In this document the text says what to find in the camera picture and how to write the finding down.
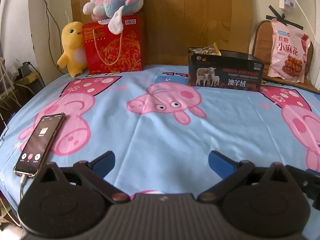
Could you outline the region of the yellow duck plush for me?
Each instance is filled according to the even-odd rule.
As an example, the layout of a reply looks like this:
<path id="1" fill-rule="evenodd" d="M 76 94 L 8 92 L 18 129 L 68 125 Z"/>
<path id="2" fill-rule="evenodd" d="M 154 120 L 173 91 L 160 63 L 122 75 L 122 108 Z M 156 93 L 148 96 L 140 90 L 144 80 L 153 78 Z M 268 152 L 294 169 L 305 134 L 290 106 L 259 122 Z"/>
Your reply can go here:
<path id="1" fill-rule="evenodd" d="M 87 68 L 81 22 L 67 24 L 61 34 L 63 54 L 57 61 L 60 69 L 67 68 L 71 77 L 81 75 Z"/>

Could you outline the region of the Peppa Pig bed sheet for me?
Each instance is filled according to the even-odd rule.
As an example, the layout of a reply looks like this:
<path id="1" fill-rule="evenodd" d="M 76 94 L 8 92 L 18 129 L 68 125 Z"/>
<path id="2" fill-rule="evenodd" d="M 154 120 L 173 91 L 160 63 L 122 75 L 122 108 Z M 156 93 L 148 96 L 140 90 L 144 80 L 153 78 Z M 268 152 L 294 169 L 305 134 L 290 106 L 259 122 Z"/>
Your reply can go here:
<path id="1" fill-rule="evenodd" d="M 128 194 L 198 194 L 219 181 L 208 165 L 217 150 L 258 166 L 274 161 L 319 170 L 319 96 L 265 82 L 258 92 L 191 87 L 186 66 L 62 76 L 36 94 L 1 135 L 1 191 L 19 202 L 13 168 L 40 117 L 67 118 L 49 161 L 72 166 L 106 151 L 106 180 Z"/>

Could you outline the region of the pink snack bag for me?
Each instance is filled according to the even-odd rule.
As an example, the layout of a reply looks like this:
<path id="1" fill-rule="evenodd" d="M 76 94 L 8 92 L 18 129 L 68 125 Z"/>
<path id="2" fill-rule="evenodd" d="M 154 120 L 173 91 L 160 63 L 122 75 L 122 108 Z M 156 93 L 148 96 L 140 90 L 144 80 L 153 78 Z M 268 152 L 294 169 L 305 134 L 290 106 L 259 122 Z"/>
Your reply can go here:
<path id="1" fill-rule="evenodd" d="M 292 83 L 303 83 L 310 47 L 310 38 L 303 30 L 271 20 L 272 51 L 269 77 L 279 77 Z"/>

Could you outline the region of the red gift bag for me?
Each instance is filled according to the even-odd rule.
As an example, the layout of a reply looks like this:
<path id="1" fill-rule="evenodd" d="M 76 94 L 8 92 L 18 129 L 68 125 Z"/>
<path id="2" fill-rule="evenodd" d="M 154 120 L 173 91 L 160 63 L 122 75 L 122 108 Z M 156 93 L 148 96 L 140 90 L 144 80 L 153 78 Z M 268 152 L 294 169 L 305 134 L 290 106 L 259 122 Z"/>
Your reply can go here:
<path id="1" fill-rule="evenodd" d="M 97 22 L 82 26 L 89 74 L 136 72 L 144 67 L 144 22 L 139 14 L 122 18 L 123 31 L 114 35 Z"/>

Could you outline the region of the pastel unicorn plush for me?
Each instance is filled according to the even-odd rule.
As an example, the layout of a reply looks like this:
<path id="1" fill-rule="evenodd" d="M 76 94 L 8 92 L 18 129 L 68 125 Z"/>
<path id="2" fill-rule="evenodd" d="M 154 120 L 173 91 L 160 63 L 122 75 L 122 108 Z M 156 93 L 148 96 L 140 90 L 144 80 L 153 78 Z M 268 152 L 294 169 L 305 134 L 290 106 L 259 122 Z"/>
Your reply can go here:
<path id="1" fill-rule="evenodd" d="M 134 15 L 142 9 L 144 0 L 89 0 L 83 8 L 85 15 L 90 15 L 94 22 L 105 22 L 114 35 L 123 29 L 122 17 Z"/>

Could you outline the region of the wooden headboard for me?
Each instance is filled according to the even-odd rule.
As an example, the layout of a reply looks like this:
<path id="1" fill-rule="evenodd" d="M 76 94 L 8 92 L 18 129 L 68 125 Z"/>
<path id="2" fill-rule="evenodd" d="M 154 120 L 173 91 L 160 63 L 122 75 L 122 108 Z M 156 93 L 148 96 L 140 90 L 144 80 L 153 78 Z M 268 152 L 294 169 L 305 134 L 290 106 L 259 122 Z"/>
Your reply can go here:
<path id="1" fill-rule="evenodd" d="M 145 64 L 186 65 L 188 48 L 249 51 L 252 0 L 144 0 Z"/>

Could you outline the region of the black printed storage box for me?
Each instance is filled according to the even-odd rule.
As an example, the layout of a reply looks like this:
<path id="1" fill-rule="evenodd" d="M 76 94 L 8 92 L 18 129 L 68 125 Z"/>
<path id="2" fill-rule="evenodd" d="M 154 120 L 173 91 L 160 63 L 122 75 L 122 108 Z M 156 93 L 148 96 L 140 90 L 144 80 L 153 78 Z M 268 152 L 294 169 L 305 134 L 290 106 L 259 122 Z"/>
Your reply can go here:
<path id="1" fill-rule="evenodd" d="M 258 92 L 264 64 L 256 57 L 235 51 L 220 50 L 207 54 L 199 48 L 188 50 L 188 85 Z"/>

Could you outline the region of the smartphone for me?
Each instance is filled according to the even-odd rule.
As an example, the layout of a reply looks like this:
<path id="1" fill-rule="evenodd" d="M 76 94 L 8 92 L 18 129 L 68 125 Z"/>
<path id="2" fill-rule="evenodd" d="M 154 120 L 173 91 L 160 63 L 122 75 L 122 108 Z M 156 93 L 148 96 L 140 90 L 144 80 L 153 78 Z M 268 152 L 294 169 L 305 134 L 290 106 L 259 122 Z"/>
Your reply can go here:
<path id="1" fill-rule="evenodd" d="M 65 118 L 65 113 L 41 117 L 14 167 L 17 176 L 35 177 L 38 174 Z"/>

